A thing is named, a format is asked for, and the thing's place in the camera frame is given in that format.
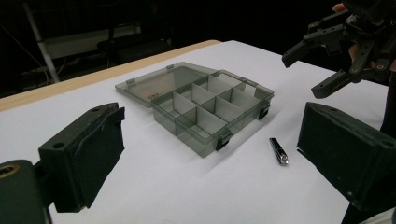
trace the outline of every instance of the plastic organizer box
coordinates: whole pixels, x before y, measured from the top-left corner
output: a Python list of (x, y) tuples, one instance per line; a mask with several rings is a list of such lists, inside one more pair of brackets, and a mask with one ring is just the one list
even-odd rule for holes
[(154, 119), (203, 158), (262, 119), (274, 97), (246, 78), (184, 62), (128, 79), (116, 90), (152, 107)]

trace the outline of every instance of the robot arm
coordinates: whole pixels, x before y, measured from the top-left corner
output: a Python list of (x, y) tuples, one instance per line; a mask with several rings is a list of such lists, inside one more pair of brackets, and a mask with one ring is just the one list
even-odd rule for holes
[(303, 41), (284, 53), (282, 61), (292, 66), (311, 49), (324, 47), (329, 56), (342, 53), (342, 41), (359, 45), (360, 52), (349, 71), (339, 70), (312, 88), (316, 98), (325, 98), (350, 82), (386, 80), (396, 58), (395, 0), (344, 0), (346, 10), (308, 25)]

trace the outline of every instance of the white table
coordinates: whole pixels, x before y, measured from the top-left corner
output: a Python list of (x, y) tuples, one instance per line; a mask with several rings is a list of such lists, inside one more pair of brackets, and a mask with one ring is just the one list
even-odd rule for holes
[[(268, 115), (221, 151), (199, 157), (150, 109), (114, 87), (178, 62), (224, 69), (273, 90)], [(362, 81), (316, 99), (311, 88), (333, 73), (301, 62), (285, 68), (281, 55), (236, 41), (218, 43), (1, 112), (0, 162), (36, 163), (37, 149), (63, 127), (95, 106), (118, 102), (126, 117), (120, 161), (90, 209), (58, 214), (52, 205), (55, 224), (341, 223), (348, 201), (296, 150), (305, 103), (336, 107), (379, 129), (387, 88)], [(285, 148), (289, 166), (277, 163), (270, 137)]]

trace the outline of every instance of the box latch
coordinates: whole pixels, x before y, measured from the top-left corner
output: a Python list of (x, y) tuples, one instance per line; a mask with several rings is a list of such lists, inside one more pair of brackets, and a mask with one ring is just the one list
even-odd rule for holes
[(261, 108), (259, 111), (259, 119), (263, 119), (267, 114), (268, 114), (268, 107), (266, 106), (265, 108)]
[(230, 142), (231, 137), (233, 136), (233, 133), (230, 130), (225, 130), (224, 133), (219, 137), (218, 144), (216, 145), (216, 151), (221, 150), (225, 145)]

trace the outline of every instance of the screw hole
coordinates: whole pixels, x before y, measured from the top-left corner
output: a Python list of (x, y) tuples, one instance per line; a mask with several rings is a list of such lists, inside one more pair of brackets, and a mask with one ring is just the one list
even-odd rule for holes
[(12, 165), (6, 165), (3, 167), (0, 167), (0, 178), (13, 175), (15, 172), (18, 171), (20, 166), (18, 164), (12, 164)]

